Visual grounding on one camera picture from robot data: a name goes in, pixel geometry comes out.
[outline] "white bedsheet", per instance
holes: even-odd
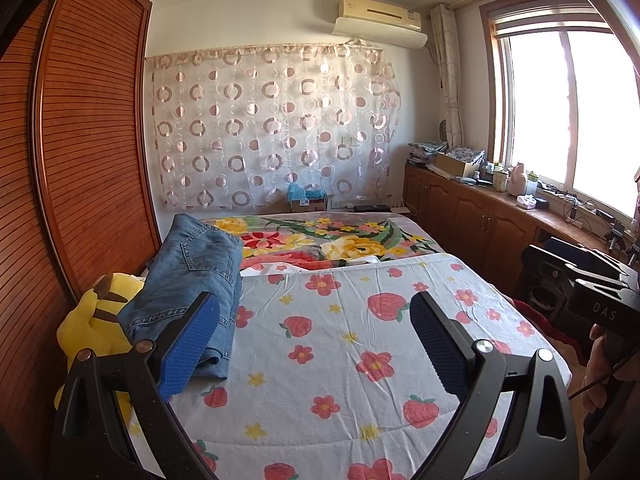
[[[221,480],[411,478],[458,406],[401,310],[419,290],[473,338],[527,356],[549,348],[570,381],[548,342],[449,254],[268,270],[243,278],[228,380],[194,379],[171,403]],[[486,467],[509,400],[502,394],[468,474]],[[161,474],[135,417],[130,431],[143,464]]]

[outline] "bed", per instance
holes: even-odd
[[[564,360],[494,287],[406,218],[323,213],[210,222],[235,231],[249,249],[229,377],[193,379],[171,405],[221,479],[410,478],[458,406],[408,319],[416,292],[428,290],[473,338],[487,338],[502,352],[549,348],[570,381]],[[332,247],[353,236],[348,229],[330,234],[345,225],[370,227],[356,234],[388,246],[359,265],[332,258],[345,255]],[[302,258],[311,269],[286,257],[255,259],[290,256],[287,237],[302,234],[312,239],[303,244],[305,254],[318,256]],[[468,475],[488,463],[509,400],[502,394]],[[161,474],[135,415],[129,431],[143,465]]]

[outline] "stuffed animal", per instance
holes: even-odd
[[[90,348],[97,356],[121,354],[131,348],[117,315],[144,285],[144,281],[129,274],[112,273],[103,276],[94,288],[86,291],[78,306],[69,312],[60,324],[56,336],[66,354],[66,369],[73,364],[76,354]],[[56,409],[62,397],[62,386],[54,398]],[[129,394],[117,392],[120,411],[126,424],[131,418]]]

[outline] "metal bolt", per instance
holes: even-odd
[[[494,350],[494,345],[486,339],[481,339],[480,341],[476,341],[476,348],[483,354],[488,354]]]
[[[89,357],[91,357],[90,348],[83,348],[76,354],[76,359],[78,359],[78,361],[86,361]]]
[[[154,344],[149,339],[143,339],[136,343],[136,351],[141,354],[146,354],[154,347]]]
[[[553,360],[554,355],[551,353],[551,350],[541,348],[540,350],[538,350],[538,357],[540,357],[540,359],[542,359],[543,361],[549,362]]]

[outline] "folded blue jeans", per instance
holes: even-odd
[[[118,314],[131,344],[155,340],[203,292],[220,304],[220,320],[193,372],[226,379],[242,292],[242,240],[187,214],[177,214],[153,260],[145,286]]]

